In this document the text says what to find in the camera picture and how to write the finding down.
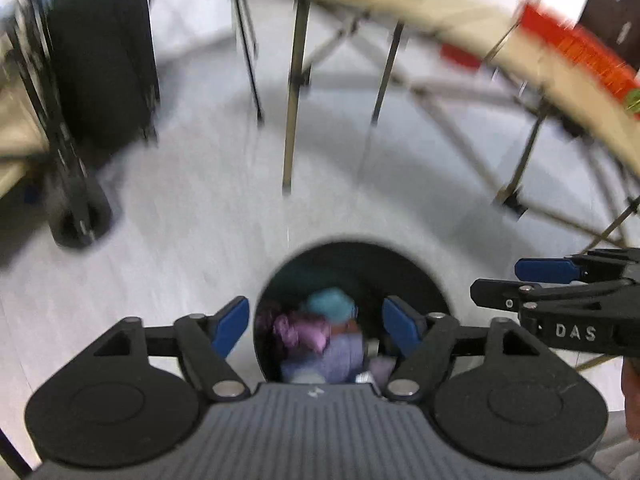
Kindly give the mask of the person right hand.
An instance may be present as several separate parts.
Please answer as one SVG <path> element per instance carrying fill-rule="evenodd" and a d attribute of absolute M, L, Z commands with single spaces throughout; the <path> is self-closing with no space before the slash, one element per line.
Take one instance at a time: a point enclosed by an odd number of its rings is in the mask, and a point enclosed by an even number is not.
<path fill-rule="evenodd" d="M 622 378 L 620 378 L 625 398 L 626 428 L 629 437 L 640 439 L 640 377 L 631 359 L 624 359 Z"/>

